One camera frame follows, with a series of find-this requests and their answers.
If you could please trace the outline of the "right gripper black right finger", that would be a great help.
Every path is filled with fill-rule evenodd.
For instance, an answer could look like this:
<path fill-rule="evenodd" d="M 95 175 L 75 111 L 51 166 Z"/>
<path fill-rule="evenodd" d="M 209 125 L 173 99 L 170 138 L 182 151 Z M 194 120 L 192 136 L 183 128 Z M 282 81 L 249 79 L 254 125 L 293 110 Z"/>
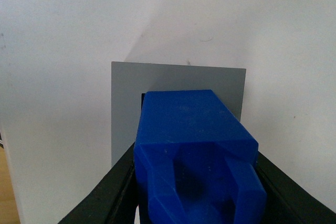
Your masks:
<path fill-rule="evenodd" d="M 256 173 L 267 193 L 261 223 L 335 223 L 335 212 L 319 202 L 262 153 Z"/>

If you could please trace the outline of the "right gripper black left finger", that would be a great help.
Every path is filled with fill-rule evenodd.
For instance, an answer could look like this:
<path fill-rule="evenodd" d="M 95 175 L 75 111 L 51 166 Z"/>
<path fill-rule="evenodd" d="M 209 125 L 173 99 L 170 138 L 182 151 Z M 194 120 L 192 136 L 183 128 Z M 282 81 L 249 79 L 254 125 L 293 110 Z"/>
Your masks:
<path fill-rule="evenodd" d="M 138 206 L 134 145 L 60 223 L 134 223 Z"/>

